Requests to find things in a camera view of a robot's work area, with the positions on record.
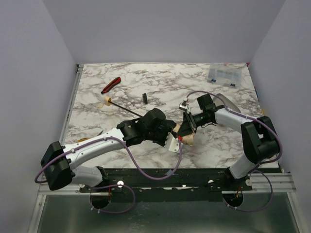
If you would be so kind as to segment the black and beige umbrella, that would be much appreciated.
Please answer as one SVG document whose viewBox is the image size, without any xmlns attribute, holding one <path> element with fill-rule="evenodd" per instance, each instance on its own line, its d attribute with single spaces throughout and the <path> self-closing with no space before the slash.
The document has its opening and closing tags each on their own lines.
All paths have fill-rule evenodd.
<svg viewBox="0 0 311 233">
<path fill-rule="evenodd" d="M 139 133 L 138 128 L 136 126 L 136 122 L 139 120 L 140 117 L 143 117 L 144 115 L 141 115 L 137 112 L 134 112 L 126 107 L 123 107 L 115 102 L 112 101 L 112 99 L 108 96 L 104 98 L 104 102 L 99 104 L 97 108 L 103 108 L 104 106 L 115 106 L 123 111 L 129 112 L 133 115 L 136 116 L 135 119 L 132 120 L 125 120 L 121 122 L 120 124 L 117 125 L 117 128 L 121 130 L 123 133 L 123 139 L 126 142 L 127 146 L 132 146 L 132 145 L 138 145 L 140 144 L 143 140 L 142 135 Z M 178 138 L 181 142 L 183 142 L 186 145 L 193 146 L 194 144 L 194 133 L 191 133 L 186 136 L 179 136 L 178 135 L 178 130 L 180 128 L 181 124 L 176 123 L 176 127 L 173 129 L 173 136 L 175 138 Z"/>
</svg>

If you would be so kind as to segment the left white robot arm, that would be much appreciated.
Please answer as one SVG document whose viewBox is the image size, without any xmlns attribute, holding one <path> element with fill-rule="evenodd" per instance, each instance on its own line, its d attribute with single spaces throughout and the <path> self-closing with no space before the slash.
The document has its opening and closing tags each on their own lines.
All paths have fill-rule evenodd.
<svg viewBox="0 0 311 233">
<path fill-rule="evenodd" d="M 97 187 L 107 179 L 104 169 L 85 167 L 83 163 L 146 140 L 162 147 L 178 146 L 173 131 L 175 127 L 174 121 L 167 120 L 161 110 L 154 108 L 142 117 L 122 121 L 108 132 L 83 142 L 64 146 L 59 141 L 53 142 L 40 161 L 40 174 L 44 174 L 44 182 L 51 191 L 74 183 Z"/>
</svg>

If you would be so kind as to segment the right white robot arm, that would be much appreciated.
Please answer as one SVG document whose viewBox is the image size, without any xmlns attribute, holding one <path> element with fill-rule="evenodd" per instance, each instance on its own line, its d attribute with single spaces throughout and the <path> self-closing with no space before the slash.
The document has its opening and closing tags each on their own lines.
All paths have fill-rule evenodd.
<svg viewBox="0 0 311 233">
<path fill-rule="evenodd" d="M 248 117 L 231 110 L 225 103 L 217 106 L 209 93 L 198 97 L 197 102 L 202 112 L 196 115 L 190 112 L 188 99 L 179 104 L 183 111 L 183 121 L 177 131 L 179 137 L 194 134 L 198 127 L 210 123 L 227 126 L 242 135 L 244 155 L 225 170 L 223 181 L 226 185 L 245 178 L 264 160 L 280 155 L 281 145 L 269 117 Z"/>
</svg>

